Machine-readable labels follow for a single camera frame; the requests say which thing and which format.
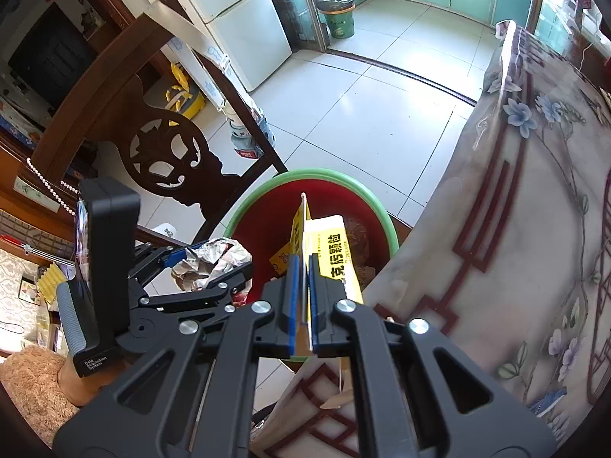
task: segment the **silver bolt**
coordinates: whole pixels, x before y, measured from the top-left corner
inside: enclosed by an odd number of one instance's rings
[[[335,304],[335,307],[344,313],[352,313],[354,310],[356,310],[356,303],[352,300],[339,300]]]
[[[271,305],[267,301],[255,301],[251,306],[255,313],[267,313],[271,310]]]
[[[185,335],[195,334],[198,329],[199,324],[195,320],[185,320],[178,326],[180,333]]]
[[[428,330],[428,322],[424,319],[410,320],[408,326],[416,334],[424,334]]]

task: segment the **white tile floor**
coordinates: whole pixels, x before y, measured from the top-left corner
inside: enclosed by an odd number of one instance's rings
[[[334,46],[369,53],[447,85],[459,84],[463,92],[471,88],[469,96],[478,97],[495,45],[482,25],[417,3],[374,0],[357,9],[356,27],[353,38]],[[149,102],[155,101],[155,94],[163,91],[150,91]],[[472,111],[404,76],[306,50],[289,58],[253,96],[273,125],[276,150],[289,169],[324,167],[348,174],[410,225],[442,177]],[[194,121],[223,163],[223,172],[242,174],[248,169],[252,161],[233,151],[228,125],[210,104]],[[142,190],[124,170],[114,146],[100,143],[99,148],[98,171],[142,195],[140,224],[153,228],[169,222],[176,227],[177,239],[190,242],[204,222],[199,208]],[[268,169],[248,193],[274,174]],[[225,215],[215,236],[225,231],[245,197]],[[147,290],[156,295],[178,288],[167,270]],[[278,360],[261,360],[254,410],[277,401],[291,378]]]

